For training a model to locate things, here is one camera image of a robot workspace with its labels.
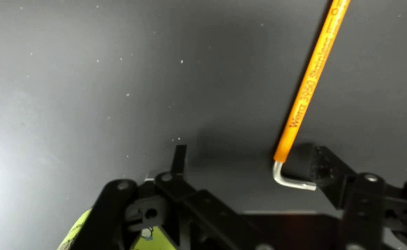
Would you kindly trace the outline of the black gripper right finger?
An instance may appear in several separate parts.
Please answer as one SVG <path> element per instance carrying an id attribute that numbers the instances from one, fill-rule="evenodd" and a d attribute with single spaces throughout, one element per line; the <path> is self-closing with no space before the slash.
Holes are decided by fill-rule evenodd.
<path id="1" fill-rule="evenodd" d="M 289 156 L 289 177 L 314 182 L 335 209 L 344 207 L 347 182 L 354 175 L 356 171 L 326 146 L 301 144 Z"/>

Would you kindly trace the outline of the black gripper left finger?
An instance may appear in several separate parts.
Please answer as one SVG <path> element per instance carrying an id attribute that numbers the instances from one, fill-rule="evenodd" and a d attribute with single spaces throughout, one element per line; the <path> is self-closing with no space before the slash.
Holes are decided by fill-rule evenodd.
<path id="1" fill-rule="evenodd" d="M 171 173 L 176 177 L 182 177 L 185 174 L 186 167 L 186 156 L 188 156 L 188 146 L 186 145 L 178 145 L 175 148 Z"/>

